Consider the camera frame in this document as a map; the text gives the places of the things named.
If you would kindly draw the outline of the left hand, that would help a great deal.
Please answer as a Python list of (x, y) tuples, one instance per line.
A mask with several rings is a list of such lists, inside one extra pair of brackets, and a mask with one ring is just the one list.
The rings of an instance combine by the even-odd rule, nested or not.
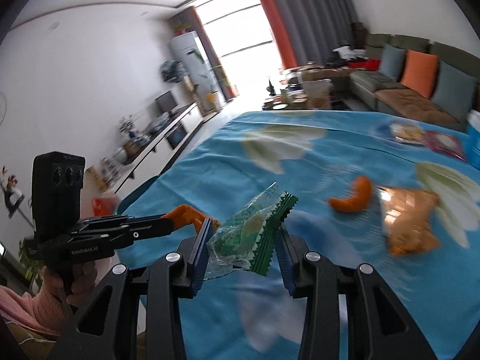
[[(73, 281), (70, 285), (71, 293), (66, 295), (66, 303), (80, 307), (95, 287), (98, 270), (95, 262), (76, 264), (70, 268)], [(60, 293), (64, 289), (64, 281), (48, 267), (43, 268), (43, 284), (55, 300), (61, 301)]]

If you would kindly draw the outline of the pink sleeved forearm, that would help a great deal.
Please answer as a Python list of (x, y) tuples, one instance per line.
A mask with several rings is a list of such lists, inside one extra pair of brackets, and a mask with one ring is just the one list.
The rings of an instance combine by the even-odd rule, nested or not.
[(58, 299), (63, 281), (47, 267), (43, 268), (43, 282), (35, 296), (25, 292), (18, 295), (12, 289), (1, 286), (1, 316), (37, 332), (59, 334), (68, 321), (68, 313)]

